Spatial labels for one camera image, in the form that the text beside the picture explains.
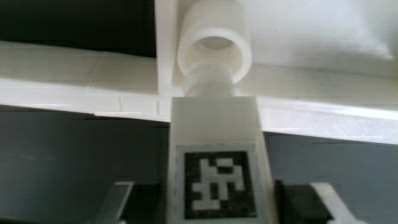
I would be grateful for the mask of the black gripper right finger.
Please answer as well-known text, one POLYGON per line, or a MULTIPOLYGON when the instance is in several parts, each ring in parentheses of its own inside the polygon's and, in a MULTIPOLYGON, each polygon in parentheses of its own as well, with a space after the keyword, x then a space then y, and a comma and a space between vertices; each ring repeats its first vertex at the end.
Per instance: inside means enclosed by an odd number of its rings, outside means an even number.
POLYGON ((278 224, 367 224, 355 216, 328 183, 273 185, 278 224))

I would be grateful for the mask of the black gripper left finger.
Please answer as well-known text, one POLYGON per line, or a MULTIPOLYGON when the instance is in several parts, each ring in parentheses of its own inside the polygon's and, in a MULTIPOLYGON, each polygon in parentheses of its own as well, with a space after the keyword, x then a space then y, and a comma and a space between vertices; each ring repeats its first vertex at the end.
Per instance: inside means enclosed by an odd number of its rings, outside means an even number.
POLYGON ((156 224, 158 186, 115 182, 90 224, 156 224))

